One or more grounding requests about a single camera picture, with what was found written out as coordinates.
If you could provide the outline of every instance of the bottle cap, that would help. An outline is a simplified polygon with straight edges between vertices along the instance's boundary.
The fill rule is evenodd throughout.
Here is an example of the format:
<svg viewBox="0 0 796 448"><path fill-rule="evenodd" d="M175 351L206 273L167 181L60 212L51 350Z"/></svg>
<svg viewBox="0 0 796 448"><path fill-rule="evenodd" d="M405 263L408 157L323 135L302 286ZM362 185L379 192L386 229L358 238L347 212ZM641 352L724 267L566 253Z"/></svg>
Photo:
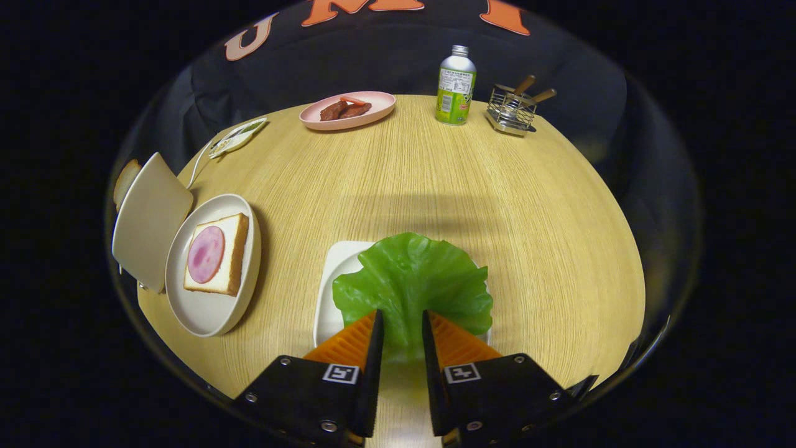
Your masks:
<svg viewBox="0 0 796 448"><path fill-rule="evenodd" d="M468 52L469 52L469 49L466 46L464 46L464 45L454 45L453 46L453 54L455 54L456 56L464 56L464 57L466 57Z"/></svg>

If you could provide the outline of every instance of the bottle label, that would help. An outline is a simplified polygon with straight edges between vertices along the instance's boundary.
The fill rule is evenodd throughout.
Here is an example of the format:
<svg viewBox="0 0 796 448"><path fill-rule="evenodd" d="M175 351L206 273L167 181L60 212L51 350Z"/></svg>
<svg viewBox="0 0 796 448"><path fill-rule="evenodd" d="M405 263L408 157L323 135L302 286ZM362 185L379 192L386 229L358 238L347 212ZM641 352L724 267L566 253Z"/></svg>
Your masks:
<svg viewBox="0 0 796 448"><path fill-rule="evenodd" d="M437 120L448 124L464 124L470 112L475 88L475 73L439 70Z"/></svg>

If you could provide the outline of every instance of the round table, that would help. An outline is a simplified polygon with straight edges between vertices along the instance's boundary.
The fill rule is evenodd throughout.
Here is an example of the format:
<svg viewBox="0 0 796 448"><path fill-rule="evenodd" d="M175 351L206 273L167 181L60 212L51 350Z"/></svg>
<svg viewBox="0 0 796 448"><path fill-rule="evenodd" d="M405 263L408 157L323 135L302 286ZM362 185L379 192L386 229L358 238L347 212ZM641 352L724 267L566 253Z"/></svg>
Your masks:
<svg viewBox="0 0 796 448"><path fill-rule="evenodd" d="M341 240L407 231L445 239L489 266L491 345L530 355L561 386L617 371L638 337L644 277L630 227L578 150L542 116L524 138L496 132L474 101L463 126L434 119L433 96L400 95L360 128L305 128L305 106L268 114L246 146L200 161L194 208L244 197L263 236L252 301L223 336L188 333L165 293L139 289L157 334L234 398L278 355L313 348L323 264ZM220 132L214 140L221 138ZM187 184L194 159L178 178ZM438 446L422 375L382 371L372 446Z"/></svg>

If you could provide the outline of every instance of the lettuce leaf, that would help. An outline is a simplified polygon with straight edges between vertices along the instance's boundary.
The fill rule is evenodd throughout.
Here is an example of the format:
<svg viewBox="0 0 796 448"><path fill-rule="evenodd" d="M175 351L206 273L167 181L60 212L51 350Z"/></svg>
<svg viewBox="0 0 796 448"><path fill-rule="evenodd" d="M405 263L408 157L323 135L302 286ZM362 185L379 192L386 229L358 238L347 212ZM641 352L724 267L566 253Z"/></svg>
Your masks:
<svg viewBox="0 0 796 448"><path fill-rule="evenodd" d="M423 310L433 310L468 332L492 326L487 268L449 242L406 233L385 238L359 255L362 270L332 283L345 326L378 308L384 314L382 359L423 358Z"/></svg>

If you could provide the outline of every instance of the bread crust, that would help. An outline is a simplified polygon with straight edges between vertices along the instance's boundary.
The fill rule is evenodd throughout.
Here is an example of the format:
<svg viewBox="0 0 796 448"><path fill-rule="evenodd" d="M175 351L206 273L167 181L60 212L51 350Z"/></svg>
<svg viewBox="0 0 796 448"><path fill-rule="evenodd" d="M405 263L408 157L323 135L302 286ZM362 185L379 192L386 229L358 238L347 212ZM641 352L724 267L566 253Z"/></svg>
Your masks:
<svg viewBox="0 0 796 448"><path fill-rule="evenodd" d="M132 159L127 162L127 165L122 168L122 172L119 173L119 177L116 178L116 184L113 186L113 203L116 205L116 213L122 209L124 197L127 196L127 191L130 190L130 186L139 172L141 172L141 164L137 159Z"/></svg>

